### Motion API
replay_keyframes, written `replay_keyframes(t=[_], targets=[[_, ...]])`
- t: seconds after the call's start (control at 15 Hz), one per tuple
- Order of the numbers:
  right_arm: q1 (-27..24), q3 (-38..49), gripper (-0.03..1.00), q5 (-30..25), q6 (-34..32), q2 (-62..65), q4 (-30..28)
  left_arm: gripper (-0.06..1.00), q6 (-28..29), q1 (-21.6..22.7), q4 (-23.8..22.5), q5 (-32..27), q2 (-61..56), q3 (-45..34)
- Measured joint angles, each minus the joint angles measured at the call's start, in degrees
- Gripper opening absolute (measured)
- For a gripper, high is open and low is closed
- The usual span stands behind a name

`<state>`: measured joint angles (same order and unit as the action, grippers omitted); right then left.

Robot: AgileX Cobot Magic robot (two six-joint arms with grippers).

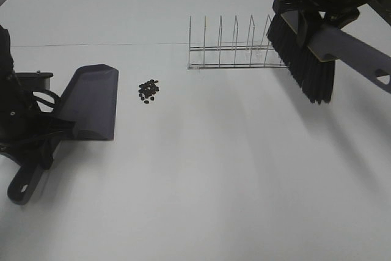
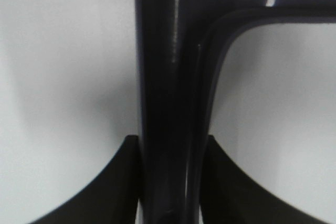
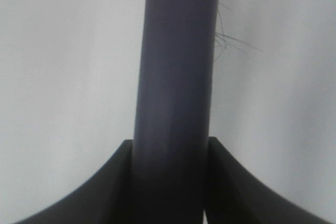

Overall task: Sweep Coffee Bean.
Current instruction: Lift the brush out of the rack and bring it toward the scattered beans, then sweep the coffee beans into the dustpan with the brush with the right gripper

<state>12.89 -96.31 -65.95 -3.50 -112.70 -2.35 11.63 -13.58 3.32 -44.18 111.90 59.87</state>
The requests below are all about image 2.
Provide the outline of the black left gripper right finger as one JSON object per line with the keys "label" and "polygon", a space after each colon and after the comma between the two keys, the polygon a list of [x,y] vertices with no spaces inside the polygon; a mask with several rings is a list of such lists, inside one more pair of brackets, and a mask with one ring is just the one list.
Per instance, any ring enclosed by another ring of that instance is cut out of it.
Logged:
{"label": "black left gripper right finger", "polygon": [[321,223],[285,203],[245,174],[208,137],[201,179],[203,223]]}

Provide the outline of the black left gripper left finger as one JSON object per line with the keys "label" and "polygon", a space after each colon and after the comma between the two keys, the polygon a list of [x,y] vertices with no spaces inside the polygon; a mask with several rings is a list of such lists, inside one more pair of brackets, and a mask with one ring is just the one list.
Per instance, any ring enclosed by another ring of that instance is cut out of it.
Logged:
{"label": "black left gripper left finger", "polygon": [[128,135],[92,182],[35,223],[135,223],[142,187],[138,143]]}

